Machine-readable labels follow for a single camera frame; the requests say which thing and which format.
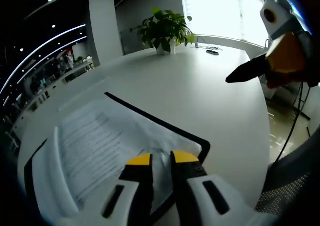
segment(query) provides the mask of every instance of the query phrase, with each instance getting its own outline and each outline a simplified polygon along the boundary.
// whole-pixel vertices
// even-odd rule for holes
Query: white pillar
[[[92,31],[99,63],[103,65],[122,56],[114,0],[89,0],[89,14],[90,25],[87,24],[87,30]]]

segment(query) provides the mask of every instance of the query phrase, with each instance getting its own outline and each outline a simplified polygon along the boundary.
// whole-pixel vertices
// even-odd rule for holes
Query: round white table
[[[65,88],[57,88],[26,126],[18,159],[20,181],[24,182],[27,161],[66,115],[110,92],[209,141],[211,150],[204,162],[207,173],[220,175],[255,207],[269,165],[267,105],[258,78],[245,83],[225,82],[226,76],[249,57],[245,51],[222,48],[219,56],[185,46],[167,56],[147,49],[101,65]]]

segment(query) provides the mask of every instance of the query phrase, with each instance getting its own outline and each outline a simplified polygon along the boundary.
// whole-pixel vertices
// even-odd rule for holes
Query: black cable
[[[214,46],[212,46],[212,44],[209,44],[208,42],[206,42],[203,36],[198,36],[198,37],[201,37],[202,40],[203,40],[205,43],[207,43],[210,48],[214,48],[213,50],[221,50],[221,51],[223,51],[222,48],[220,48],[220,47],[214,47]]]
[[[287,144],[289,143],[289,140],[290,140],[290,138],[291,138],[291,136],[292,136],[292,133],[293,133],[293,131],[294,131],[294,129],[295,129],[296,123],[297,123],[298,118],[299,118],[299,116],[300,116],[300,114],[301,114],[301,111],[302,111],[302,110],[300,109],[300,106],[301,106],[301,101],[302,101],[302,93],[303,93],[303,90],[304,90],[304,83],[301,82],[301,91],[300,91],[300,99],[299,99],[299,104],[298,104],[298,113],[297,113],[297,115],[296,115],[296,117],[295,117],[295,120],[294,120],[294,122],[293,122],[293,125],[292,125],[291,131],[290,131],[290,133],[289,133],[289,136],[288,136],[288,138],[287,138],[287,140],[286,140],[286,142],[285,142],[285,144],[284,144],[284,146],[283,146],[283,148],[282,148],[282,150],[281,150],[278,158],[277,158],[276,161],[273,163],[273,165],[275,165],[275,164],[280,160],[280,158],[281,158],[281,156],[282,156],[282,154],[283,154],[283,152],[284,152]]]

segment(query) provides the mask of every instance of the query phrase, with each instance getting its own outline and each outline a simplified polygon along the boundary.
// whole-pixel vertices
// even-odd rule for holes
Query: mesh chair
[[[305,185],[320,155],[320,127],[294,152],[269,167],[256,206],[258,212],[282,215]]]

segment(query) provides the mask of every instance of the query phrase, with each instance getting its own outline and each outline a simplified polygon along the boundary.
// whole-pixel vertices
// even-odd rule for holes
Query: ceiling
[[[124,1],[114,0],[114,3],[118,5]],[[56,35],[84,24],[88,11],[88,0],[57,0],[51,3],[48,0],[1,0],[0,3],[3,19],[0,30],[0,89],[34,49]],[[23,69],[31,60],[35,60],[34,65],[52,51],[84,36],[86,28],[81,27],[43,46],[13,74],[0,95],[1,100],[19,90],[16,87],[17,81],[25,74],[26,70]]]

